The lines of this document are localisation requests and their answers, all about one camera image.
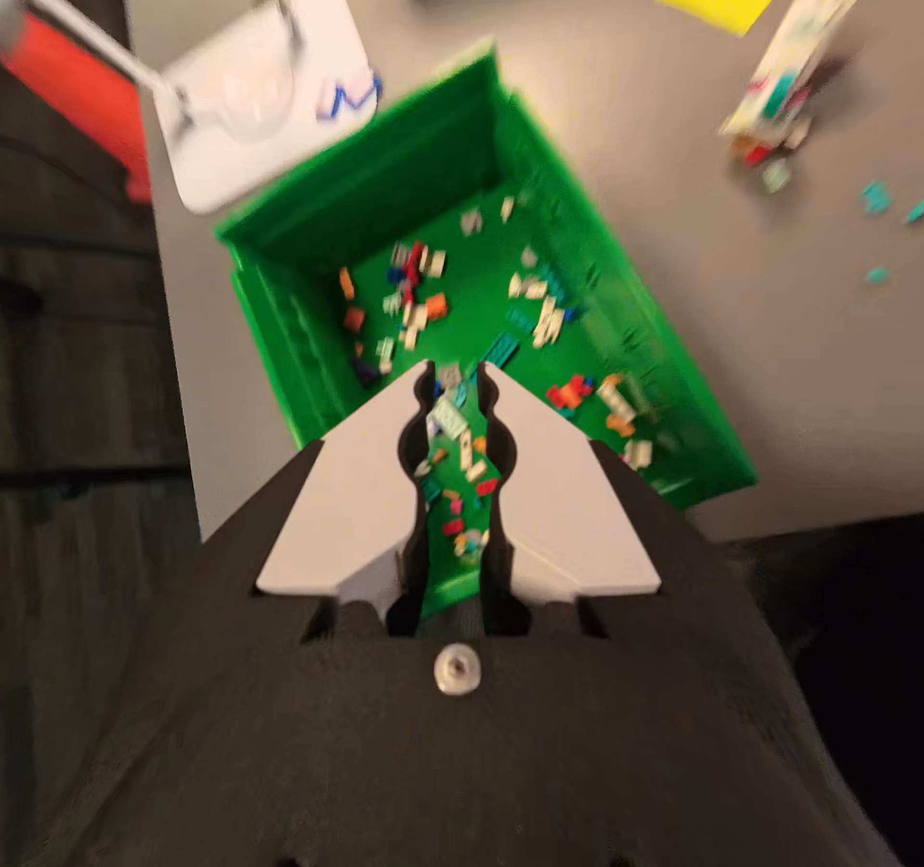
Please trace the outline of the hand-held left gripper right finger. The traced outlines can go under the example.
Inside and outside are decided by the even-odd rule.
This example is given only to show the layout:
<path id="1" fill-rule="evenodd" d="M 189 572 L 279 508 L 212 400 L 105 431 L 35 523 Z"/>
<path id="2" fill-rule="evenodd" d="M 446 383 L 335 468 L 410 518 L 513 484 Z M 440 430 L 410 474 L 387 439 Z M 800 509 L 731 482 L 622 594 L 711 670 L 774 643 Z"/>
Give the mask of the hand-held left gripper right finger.
<path id="1" fill-rule="evenodd" d="M 590 439 L 499 367 L 479 365 L 490 429 L 511 440 L 499 510 L 512 595 L 528 605 L 655 594 L 662 580 L 608 480 Z"/>

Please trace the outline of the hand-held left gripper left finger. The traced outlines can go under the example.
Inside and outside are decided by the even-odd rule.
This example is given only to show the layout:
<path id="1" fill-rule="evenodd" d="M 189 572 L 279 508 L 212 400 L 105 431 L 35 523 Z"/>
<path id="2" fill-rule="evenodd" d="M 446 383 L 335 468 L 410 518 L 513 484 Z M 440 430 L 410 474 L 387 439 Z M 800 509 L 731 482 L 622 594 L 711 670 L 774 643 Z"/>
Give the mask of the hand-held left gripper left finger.
<path id="1" fill-rule="evenodd" d="M 403 552 L 419 528 L 413 471 L 428 451 L 434 365 L 420 361 L 319 441 L 256 579 L 266 596 L 364 602 L 386 615 L 411 590 Z"/>

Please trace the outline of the pile of lego bricks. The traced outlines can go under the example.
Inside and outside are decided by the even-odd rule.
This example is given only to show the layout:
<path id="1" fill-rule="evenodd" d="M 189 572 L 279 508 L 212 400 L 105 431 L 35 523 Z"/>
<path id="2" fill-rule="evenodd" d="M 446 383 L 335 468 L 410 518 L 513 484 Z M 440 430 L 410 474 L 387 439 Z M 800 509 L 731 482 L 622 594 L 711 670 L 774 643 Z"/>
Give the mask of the pile of lego bricks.
<path id="1" fill-rule="evenodd" d="M 401 278 L 410 277 L 410 294 L 401 283 L 388 281 L 386 271 L 390 262 L 374 260 L 358 267 L 348 268 L 358 289 L 350 300 L 341 301 L 341 291 L 334 289 L 334 277 L 325 279 L 322 288 L 328 297 L 327 309 L 346 321 L 345 328 L 334 328 L 330 340 L 330 365 L 325 369 L 325 395 L 316 405 L 314 434 L 321 439 L 337 424 L 346 419 L 373 395 L 404 374 L 420 361 L 431 361 L 434 367 L 457 371 L 459 361 L 465 359 L 476 365 L 482 361 L 481 353 L 495 345 L 500 330 L 488 326 L 487 305 L 499 303 L 501 296 L 491 296 L 491 280 L 484 277 L 489 265 L 477 257 L 487 246 L 475 239 L 475 244 L 464 247 L 460 254 L 450 254 L 448 276 L 432 277 L 428 270 L 420 273 L 419 260 L 432 268 L 439 259 L 439 250 L 424 242 L 410 249 L 407 271 L 400 269 Z M 442 395 L 436 397 L 425 412 L 425 418 L 436 411 L 434 422 L 440 433 L 438 444 L 449 444 L 457 455 L 466 453 L 466 459 L 456 466 L 456 477 L 463 482 L 465 495 L 487 501 L 491 510 L 491 534 L 484 542 L 479 528 L 476 551 L 491 556 L 488 560 L 501 562 L 508 548 L 505 541 L 492 543 L 491 535 L 500 535 L 499 510 L 494 505 L 496 490 L 502 474 L 491 461 L 492 456 L 504 457 L 507 468 L 512 465 L 513 445 L 510 439 L 500 443 L 501 433 L 490 429 L 490 420 L 483 417 L 484 432 L 488 436 L 486 456 L 475 453 L 472 447 L 460 443 L 475 433 L 471 421 L 475 419 L 475 406 L 462 412 L 456 406 L 456 388 L 467 386 L 465 370 L 460 376 L 440 379 Z M 428 532 L 427 500 L 422 492 L 419 509 L 419 528 L 415 534 Z"/>

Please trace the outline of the green plastic bin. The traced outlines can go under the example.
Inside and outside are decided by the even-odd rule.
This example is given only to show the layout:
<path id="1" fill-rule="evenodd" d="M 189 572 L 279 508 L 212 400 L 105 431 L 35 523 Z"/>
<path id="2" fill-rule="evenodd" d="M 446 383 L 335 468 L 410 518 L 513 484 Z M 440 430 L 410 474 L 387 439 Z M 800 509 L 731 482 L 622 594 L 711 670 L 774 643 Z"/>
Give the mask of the green plastic bin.
<path id="1" fill-rule="evenodd" d="M 442 277 L 449 255 L 480 239 L 484 280 L 501 301 L 487 305 L 500 333 L 479 365 L 497 365 L 590 439 L 661 577 L 653 595 L 676 589 L 655 541 L 674 510 L 756 481 L 698 365 L 524 99 L 502 84 L 492 51 L 285 176 L 217 236 L 283 417 L 313 459 L 330 340 L 347 326 L 327 309 L 325 279 L 350 300 L 358 285 L 347 269 L 385 260 L 387 280 L 410 294 L 400 269 L 417 243 L 440 255 L 432 268 L 420 259 L 420 273 Z M 433 392 L 469 370 L 455 403 L 476 407 L 475 435 L 460 443 L 486 456 L 479 365 L 434 367 Z M 456 466 L 467 454 L 437 443 L 435 416 L 425 419 L 429 459 L 414 472 L 428 532 L 402 555 L 411 590 L 380 616 L 407 603 L 427 617 L 476 595 L 536 607 L 507 587 L 508 548 L 501 562 L 482 564 L 491 549 L 471 554 L 479 528 L 489 540 L 491 510 L 465 495 Z"/>

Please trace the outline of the closed lego instruction booklet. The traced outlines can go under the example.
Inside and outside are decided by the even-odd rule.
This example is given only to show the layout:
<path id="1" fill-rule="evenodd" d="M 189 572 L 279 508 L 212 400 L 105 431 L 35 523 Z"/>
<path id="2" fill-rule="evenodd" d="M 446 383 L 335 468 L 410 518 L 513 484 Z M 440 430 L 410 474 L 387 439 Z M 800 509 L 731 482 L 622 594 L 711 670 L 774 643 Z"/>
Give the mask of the closed lego instruction booklet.
<path id="1" fill-rule="evenodd" d="M 794 149 L 799 122 L 814 89 L 812 80 L 847 14 L 859 0 L 793 0 L 774 33 L 745 94 L 719 134 L 742 163 L 756 144 Z"/>

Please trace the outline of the white stand with poles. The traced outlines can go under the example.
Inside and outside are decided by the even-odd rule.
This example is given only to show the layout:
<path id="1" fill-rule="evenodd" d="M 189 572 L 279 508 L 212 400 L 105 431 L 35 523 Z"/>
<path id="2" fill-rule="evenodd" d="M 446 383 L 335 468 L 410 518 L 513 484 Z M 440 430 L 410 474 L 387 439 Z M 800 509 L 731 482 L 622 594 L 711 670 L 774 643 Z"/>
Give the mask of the white stand with poles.
<path id="1" fill-rule="evenodd" d="M 356 133 L 382 95 L 347 0 L 266 0 L 161 72 L 68 0 L 2 0 L 2 51 L 26 11 L 152 97 L 179 197 L 197 215 Z"/>

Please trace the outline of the red panel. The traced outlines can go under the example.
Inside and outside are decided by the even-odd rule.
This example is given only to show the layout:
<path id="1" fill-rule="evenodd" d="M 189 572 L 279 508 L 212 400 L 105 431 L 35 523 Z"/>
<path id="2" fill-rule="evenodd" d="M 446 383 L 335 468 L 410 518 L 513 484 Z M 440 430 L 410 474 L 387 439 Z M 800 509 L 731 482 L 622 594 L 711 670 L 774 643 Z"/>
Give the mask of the red panel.
<path id="1" fill-rule="evenodd" d="M 128 78 L 29 11 L 2 65 L 124 168 L 131 202 L 152 204 L 141 101 Z"/>

